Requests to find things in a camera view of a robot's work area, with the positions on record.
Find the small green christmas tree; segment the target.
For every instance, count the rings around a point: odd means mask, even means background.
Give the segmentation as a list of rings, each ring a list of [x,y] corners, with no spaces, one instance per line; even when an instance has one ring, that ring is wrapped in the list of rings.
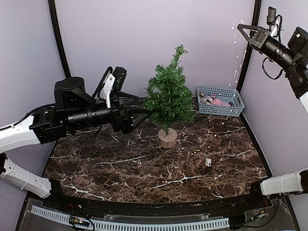
[[[181,56],[187,53],[181,44],[175,48],[168,65],[155,67],[155,76],[149,79],[146,88],[148,96],[143,101],[144,106],[152,111],[150,120],[160,125],[159,146],[167,149],[174,147],[177,141],[173,125],[194,121],[193,94],[186,86],[184,67],[180,65]]]

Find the white battery box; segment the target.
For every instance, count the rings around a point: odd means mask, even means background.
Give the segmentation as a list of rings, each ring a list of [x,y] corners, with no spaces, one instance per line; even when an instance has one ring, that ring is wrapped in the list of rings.
[[[210,158],[206,158],[206,159],[205,159],[205,165],[206,165],[207,167],[210,167],[210,166],[212,165],[212,160],[211,160]]]

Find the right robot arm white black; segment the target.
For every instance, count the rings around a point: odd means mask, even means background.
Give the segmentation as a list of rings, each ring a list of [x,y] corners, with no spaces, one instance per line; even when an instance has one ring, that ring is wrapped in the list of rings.
[[[237,29],[244,36],[248,45],[271,61],[277,63],[303,108],[308,110],[308,33],[297,27],[288,46],[276,40],[268,29],[260,26],[239,24]],[[303,194],[308,192],[308,170],[262,179],[251,185],[251,194],[245,204],[250,209],[257,208],[264,201],[264,196],[282,194]]]

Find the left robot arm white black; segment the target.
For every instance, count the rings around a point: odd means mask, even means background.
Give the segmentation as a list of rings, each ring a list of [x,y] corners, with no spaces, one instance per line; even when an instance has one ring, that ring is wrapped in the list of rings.
[[[150,114],[151,110],[121,105],[123,93],[114,89],[111,74],[104,82],[104,97],[97,102],[85,91],[81,77],[70,77],[55,83],[54,104],[38,107],[19,121],[0,129],[0,178],[22,190],[30,191],[58,210],[68,206],[58,181],[37,176],[14,163],[7,151],[37,144],[46,144],[74,134],[85,128],[111,124],[115,132],[131,133]]]

